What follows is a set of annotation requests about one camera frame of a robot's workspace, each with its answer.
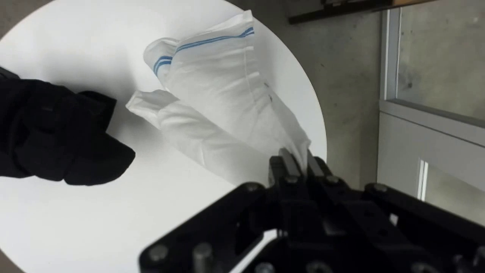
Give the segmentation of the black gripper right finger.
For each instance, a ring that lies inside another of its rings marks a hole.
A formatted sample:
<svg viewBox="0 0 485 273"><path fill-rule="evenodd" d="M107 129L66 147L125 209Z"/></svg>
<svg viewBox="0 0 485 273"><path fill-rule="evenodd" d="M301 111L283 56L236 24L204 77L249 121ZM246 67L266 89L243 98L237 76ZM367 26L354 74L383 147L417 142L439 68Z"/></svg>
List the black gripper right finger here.
<svg viewBox="0 0 485 273"><path fill-rule="evenodd" d="M352 273L485 273L485 227L384 183L352 189L310 158L310 193Z"/></svg>

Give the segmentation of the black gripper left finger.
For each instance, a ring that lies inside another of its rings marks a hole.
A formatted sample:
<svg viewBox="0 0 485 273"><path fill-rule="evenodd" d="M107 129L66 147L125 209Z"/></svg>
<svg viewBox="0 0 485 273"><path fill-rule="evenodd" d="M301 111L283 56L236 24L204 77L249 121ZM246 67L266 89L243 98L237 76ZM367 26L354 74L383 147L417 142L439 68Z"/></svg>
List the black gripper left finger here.
<svg viewBox="0 0 485 273"><path fill-rule="evenodd" d="M296 156L270 158L270 186L246 182L149 244L140 273L230 273L275 223L275 188L304 177Z"/></svg>

